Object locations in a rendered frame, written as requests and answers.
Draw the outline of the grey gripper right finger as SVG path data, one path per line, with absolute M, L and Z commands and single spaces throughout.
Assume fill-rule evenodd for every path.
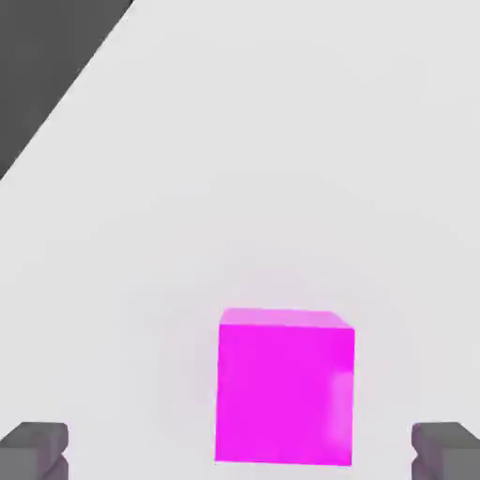
M 480 439 L 459 422 L 412 426 L 411 480 L 480 480 Z

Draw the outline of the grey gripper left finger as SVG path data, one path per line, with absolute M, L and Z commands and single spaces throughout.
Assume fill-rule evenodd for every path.
M 21 422 L 0 440 L 0 480 L 69 480 L 65 423 Z

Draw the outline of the small magenta cube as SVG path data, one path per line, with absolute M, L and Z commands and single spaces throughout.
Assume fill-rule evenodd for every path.
M 332 312 L 225 309 L 215 460 L 351 466 L 354 357 L 355 331 Z

